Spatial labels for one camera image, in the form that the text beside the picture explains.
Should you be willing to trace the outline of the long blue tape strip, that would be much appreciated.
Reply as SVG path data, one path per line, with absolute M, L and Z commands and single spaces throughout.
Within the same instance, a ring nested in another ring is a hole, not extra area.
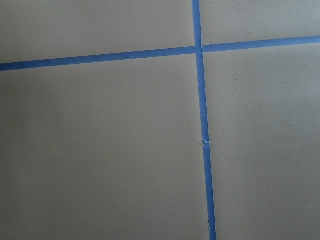
M 315 36 L 279 38 L 279 39 L 268 39 L 268 40 L 218 43 L 218 44 L 203 45 L 201 48 L 198 48 L 196 46 L 186 46 L 186 47 L 98 54 L 98 55 L 7 62 L 7 63 L 2 63 L 0 65 L 0 70 L 2 72 L 6 72 L 6 71 L 15 71 L 15 70 L 24 70 L 24 69 L 37 69 L 37 68 L 46 68 L 46 67 L 92 64 L 92 63 L 113 62 L 113 61 L 122 61 L 122 60 L 192 55 L 192 54 L 197 54 L 199 50 L 202 50 L 203 53 L 214 53 L 214 52 L 226 52 L 226 51 L 246 50 L 246 49 L 317 44 L 319 42 L 320 42 L 320 37 L 318 35 L 315 35 Z

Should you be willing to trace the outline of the crossing blue tape strip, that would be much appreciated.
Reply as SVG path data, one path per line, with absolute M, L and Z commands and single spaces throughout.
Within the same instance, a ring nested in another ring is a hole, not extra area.
M 215 240 L 216 233 L 216 219 L 215 219 L 215 203 L 214 203 L 214 186 L 212 176 L 212 162 L 211 162 L 211 145 L 209 136 L 209 122 L 205 83 L 205 67 L 204 56 L 202 49 L 202 27 L 200 2 L 198 0 L 192 1 L 192 15 L 193 15 L 193 29 L 194 29 L 194 43 L 195 43 L 195 57 L 197 69 L 198 82 L 198 96 L 201 122 L 201 136 L 203 142 L 203 160 L 204 160 L 204 175 L 206 188 L 206 202 L 208 212 L 208 229 L 209 238 Z

